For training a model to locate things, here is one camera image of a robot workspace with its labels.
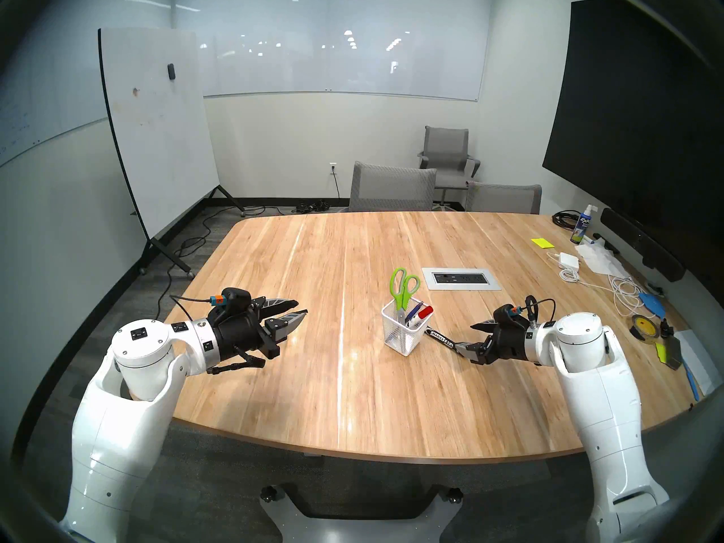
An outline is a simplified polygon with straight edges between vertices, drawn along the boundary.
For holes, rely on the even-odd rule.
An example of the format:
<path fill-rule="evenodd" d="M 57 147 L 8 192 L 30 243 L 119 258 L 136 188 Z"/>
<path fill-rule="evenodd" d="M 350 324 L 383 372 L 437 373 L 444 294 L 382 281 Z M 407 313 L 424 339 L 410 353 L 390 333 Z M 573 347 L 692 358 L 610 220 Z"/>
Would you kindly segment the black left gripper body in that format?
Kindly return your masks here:
<path fill-rule="evenodd" d="M 271 331 L 249 311 L 230 313 L 225 309 L 212 309 L 209 325 L 216 338 L 220 361 L 243 355 L 249 350 L 259 350 L 267 359 L 276 358 L 281 353 Z"/>

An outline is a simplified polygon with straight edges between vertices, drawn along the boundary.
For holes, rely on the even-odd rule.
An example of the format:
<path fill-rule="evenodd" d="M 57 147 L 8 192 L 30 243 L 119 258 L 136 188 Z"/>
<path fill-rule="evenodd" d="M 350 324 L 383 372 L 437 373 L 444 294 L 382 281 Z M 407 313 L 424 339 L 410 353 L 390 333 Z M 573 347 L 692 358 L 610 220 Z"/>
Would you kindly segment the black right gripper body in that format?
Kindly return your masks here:
<path fill-rule="evenodd" d="M 529 321 L 499 323 L 499 328 L 490 334 L 488 354 L 494 363 L 497 360 L 530 361 L 526 355 L 525 340 L 530 329 Z"/>

